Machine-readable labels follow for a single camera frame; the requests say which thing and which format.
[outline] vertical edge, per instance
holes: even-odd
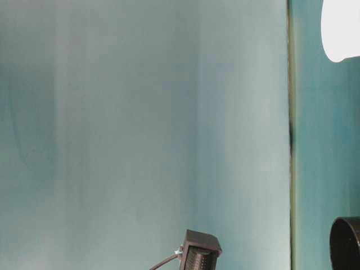
[[[296,243],[296,193],[295,193],[295,74],[294,74],[294,33],[293,18],[291,17],[291,0],[286,0],[287,11],[287,79],[289,92],[289,136],[290,136],[290,268],[296,269],[295,243]]]

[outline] teal wall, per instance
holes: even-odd
[[[286,2],[199,2],[197,227],[219,269],[290,269]]]
[[[0,7],[0,268],[172,254],[195,224],[197,5]]]
[[[360,59],[326,57],[321,8],[321,0],[290,0],[297,270],[330,270],[333,220],[360,215]]]

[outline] wire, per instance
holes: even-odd
[[[165,260],[163,260],[161,263],[158,263],[156,266],[150,268],[150,270],[155,270],[155,269],[158,269],[160,268],[161,266],[163,266],[165,263],[168,263],[169,261],[173,260],[173,259],[176,259],[177,257],[179,257],[178,254],[174,254],[168,258],[166,258]]]

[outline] black cup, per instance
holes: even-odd
[[[333,270],[360,269],[360,217],[337,218],[331,227],[330,257]]]

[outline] white lamp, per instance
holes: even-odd
[[[333,62],[360,56],[360,0],[324,0],[321,38]]]

